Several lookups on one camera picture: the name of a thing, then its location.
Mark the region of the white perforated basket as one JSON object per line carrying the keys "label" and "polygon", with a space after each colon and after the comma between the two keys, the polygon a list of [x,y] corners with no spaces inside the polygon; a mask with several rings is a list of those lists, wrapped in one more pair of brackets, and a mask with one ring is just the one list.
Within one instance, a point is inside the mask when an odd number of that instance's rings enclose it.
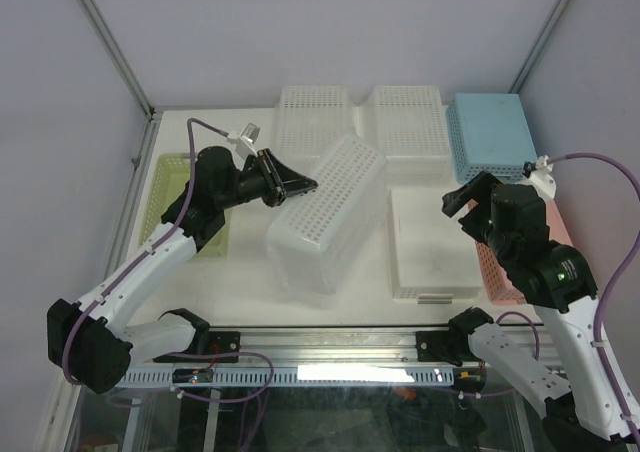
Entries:
{"label": "white perforated basket", "polygon": [[436,86],[374,87],[362,105],[365,140],[387,159],[392,186],[439,186],[452,178],[444,107]]}
{"label": "white perforated basket", "polygon": [[318,188],[286,201],[265,245],[287,299],[329,308],[387,213],[387,160],[356,134],[337,139],[311,172]]}

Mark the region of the light blue perforated basket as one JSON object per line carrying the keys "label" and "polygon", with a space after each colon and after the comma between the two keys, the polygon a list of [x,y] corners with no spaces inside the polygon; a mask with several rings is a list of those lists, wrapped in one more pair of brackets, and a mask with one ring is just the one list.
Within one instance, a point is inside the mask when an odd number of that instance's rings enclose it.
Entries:
{"label": "light blue perforated basket", "polygon": [[445,117],[454,176],[460,184],[482,171],[516,183],[523,177],[523,165],[537,159],[517,94],[457,93]]}

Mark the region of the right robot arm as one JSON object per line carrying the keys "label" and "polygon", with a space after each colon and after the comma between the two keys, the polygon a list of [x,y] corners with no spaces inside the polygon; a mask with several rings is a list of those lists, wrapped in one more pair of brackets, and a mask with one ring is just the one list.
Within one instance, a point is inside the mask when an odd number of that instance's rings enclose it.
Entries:
{"label": "right robot arm", "polygon": [[478,307],[449,320],[444,360],[474,356],[495,368],[536,410],[559,451],[623,451],[638,442],[639,403],[596,323],[604,299],[584,256],[551,239],[536,188],[482,172],[445,194],[442,211],[492,252],[542,320],[564,374],[524,352]]}

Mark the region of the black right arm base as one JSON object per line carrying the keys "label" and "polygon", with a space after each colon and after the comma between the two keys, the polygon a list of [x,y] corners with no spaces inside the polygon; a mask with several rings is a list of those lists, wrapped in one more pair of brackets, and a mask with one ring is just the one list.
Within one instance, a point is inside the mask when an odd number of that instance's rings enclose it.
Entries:
{"label": "black right arm base", "polygon": [[446,362],[457,367],[465,362],[479,362],[471,352],[469,337],[480,326],[493,323],[494,319],[484,310],[471,307],[451,318],[442,330],[417,331],[417,360]]}

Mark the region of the white perforated basket top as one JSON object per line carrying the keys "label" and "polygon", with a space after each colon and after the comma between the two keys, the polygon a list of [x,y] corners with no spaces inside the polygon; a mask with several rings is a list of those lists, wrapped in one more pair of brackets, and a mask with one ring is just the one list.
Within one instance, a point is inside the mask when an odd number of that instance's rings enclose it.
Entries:
{"label": "white perforated basket top", "polygon": [[365,140],[387,159],[392,186],[439,186],[452,178],[444,107],[436,86],[374,87],[362,105]]}

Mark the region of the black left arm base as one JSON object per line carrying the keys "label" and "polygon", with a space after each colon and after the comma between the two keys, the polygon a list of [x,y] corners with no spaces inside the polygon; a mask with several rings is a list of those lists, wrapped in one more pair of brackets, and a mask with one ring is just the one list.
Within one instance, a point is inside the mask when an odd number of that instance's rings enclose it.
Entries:
{"label": "black left arm base", "polygon": [[187,349],[171,354],[165,354],[153,359],[154,363],[237,363],[239,358],[230,356],[232,352],[240,351],[241,332],[237,330],[210,329],[206,334],[196,335],[195,342]]}

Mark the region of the pink basket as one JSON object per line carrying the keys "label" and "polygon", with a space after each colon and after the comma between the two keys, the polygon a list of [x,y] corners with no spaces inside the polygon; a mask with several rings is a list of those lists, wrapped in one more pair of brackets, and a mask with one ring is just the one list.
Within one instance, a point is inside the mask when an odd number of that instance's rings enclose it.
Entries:
{"label": "pink basket", "polygon": [[[550,238],[561,244],[573,245],[563,218],[554,200],[546,204],[547,225]],[[489,301],[498,306],[522,305],[525,297],[508,279],[506,271],[499,264],[488,246],[475,243],[480,272]]]}

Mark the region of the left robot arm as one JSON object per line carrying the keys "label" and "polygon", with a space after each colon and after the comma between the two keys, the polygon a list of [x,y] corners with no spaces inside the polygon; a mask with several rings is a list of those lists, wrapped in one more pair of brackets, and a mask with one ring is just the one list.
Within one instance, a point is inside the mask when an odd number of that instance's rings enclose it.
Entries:
{"label": "left robot arm", "polygon": [[184,191],[136,255],[77,301],[59,299],[49,308],[50,361],[70,383],[103,394],[140,363],[163,356],[201,359],[209,350],[210,325],[195,313],[173,309],[137,326],[131,318],[170,272],[220,232],[226,210],[256,199],[278,207],[317,186],[268,149],[249,155],[242,168],[225,147],[201,150]]}

